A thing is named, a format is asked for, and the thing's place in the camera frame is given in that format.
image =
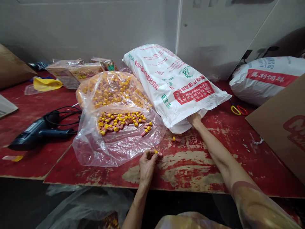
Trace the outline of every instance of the sleeve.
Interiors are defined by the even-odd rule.
[[[301,228],[256,186],[238,181],[232,192],[243,228]]]

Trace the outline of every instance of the hand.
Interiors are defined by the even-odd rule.
[[[198,124],[201,124],[201,116],[200,114],[198,114],[198,112],[188,116],[187,120],[194,127],[197,126]]]
[[[153,170],[156,165],[158,154],[153,150],[146,150],[140,158],[140,184],[139,188],[149,189],[153,178]]]

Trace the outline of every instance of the scissors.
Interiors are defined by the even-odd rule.
[[[245,108],[242,108],[241,106],[236,106],[232,100],[230,99],[230,102],[232,104],[231,111],[236,115],[248,115],[248,112],[245,110]]]

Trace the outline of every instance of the forearm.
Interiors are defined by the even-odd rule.
[[[141,184],[139,185],[139,188],[126,216],[122,229],[141,228],[148,190],[149,188],[144,187]]]
[[[232,186],[237,181],[247,181],[256,186],[255,182],[243,169],[243,167],[235,160],[231,153],[224,145],[209,132],[209,130],[200,122],[195,125],[200,136],[202,137],[207,149],[214,160],[216,166],[224,178],[228,190],[232,191]]]

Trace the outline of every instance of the snack bag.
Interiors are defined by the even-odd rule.
[[[58,78],[67,89],[77,89],[79,82],[69,71],[69,68],[75,65],[82,65],[84,61],[82,59],[77,60],[60,60],[47,66],[49,73]]]
[[[76,97],[83,113],[72,145],[81,165],[117,167],[163,139],[166,127],[132,74],[99,73]]]
[[[105,69],[100,63],[86,63],[84,65],[74,65],[69,68],[69,71],[79,82],[82,82],[105,71]]]
[[[181,134],[191,128],[187,117],[208,110],[232,96],[160,45],[144,45],[124,55],[123,61],[141,81],[167,128]]]
[[[233,93],[260,106],[305,73],[305,59],[265,57],[240,66],[232,75]]]
[[[99,58],[99,57],[92,57],[91,60],[94,62],[101,63],[101,65],[106,71],[118,71],[118,67],[116,66],[113,60]]]

